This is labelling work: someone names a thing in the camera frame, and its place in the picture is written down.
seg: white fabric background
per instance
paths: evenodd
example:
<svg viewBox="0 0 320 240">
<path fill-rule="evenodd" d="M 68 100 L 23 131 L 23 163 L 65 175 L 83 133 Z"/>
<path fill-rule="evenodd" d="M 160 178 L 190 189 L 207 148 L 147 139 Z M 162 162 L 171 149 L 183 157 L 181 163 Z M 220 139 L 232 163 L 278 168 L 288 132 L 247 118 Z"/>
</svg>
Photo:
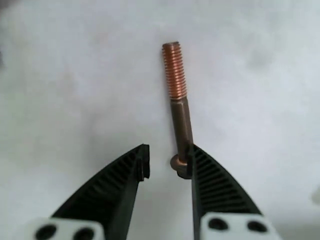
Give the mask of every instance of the white fabric background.
<svg viewBox="0 0 320 240">
<path fill-rule="evenodd" d="M 161 46 L 183 50 L 194 141 L 284 239 L 320 235 L 317 0 L 24 0 L 0 12 L 0 236 L 151 147 L 128 240 L 191 240 Z"/>
</svg>

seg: bolt thread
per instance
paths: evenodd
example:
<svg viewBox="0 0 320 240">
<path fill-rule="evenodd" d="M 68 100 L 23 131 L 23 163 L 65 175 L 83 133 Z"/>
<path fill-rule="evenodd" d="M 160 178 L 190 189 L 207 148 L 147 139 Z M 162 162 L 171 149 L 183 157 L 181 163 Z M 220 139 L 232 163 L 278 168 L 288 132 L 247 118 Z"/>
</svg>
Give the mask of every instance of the bolt thread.
<svg viewBox="0 0 320 240">
<path fill-rule="evenodd" d="M 166 84 L 170 99 L 179 100 L 187 96 L 184 63 L 179 42 L 162 45 Z"/>
</svg>

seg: screw hole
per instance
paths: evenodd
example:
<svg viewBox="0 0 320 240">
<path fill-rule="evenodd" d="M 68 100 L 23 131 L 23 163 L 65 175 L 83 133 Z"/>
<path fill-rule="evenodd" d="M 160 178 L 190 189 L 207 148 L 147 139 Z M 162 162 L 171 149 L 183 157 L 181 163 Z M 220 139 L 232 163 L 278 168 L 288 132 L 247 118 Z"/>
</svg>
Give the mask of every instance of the screw hole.
<svg viewBox="0 0 320 240">
<path fill-rule="evenodd" d="M 94 238 L 94 231 L 91 228 L 85 227 L 79 229 L 73 236 L 73 240 L 91 240 Z"/>
<path fill-rule="evenodd" d="M 267 227 L 258 221 L 250 221 L 247 226 L 249 230 L 254 232 L 265 233 L 268 231 Z"/>
<path fill-rule="evenodd" d="M 57 227 L 53 224 L 48 224 L 42 226 L 38 231 L 36 231 L 35 238 L 37 240 L 47 240 L 52 238 L 57 231 Z"/>
<path fill-rule="evenodd" d="M 228 224 L 220 218 L 212 218 L 209 221 L 208 226 L 211 229 L 216 229 L 216 230 L 221 230 L 221 231 L 227 230 L 229 228 Z"/>
</svg>

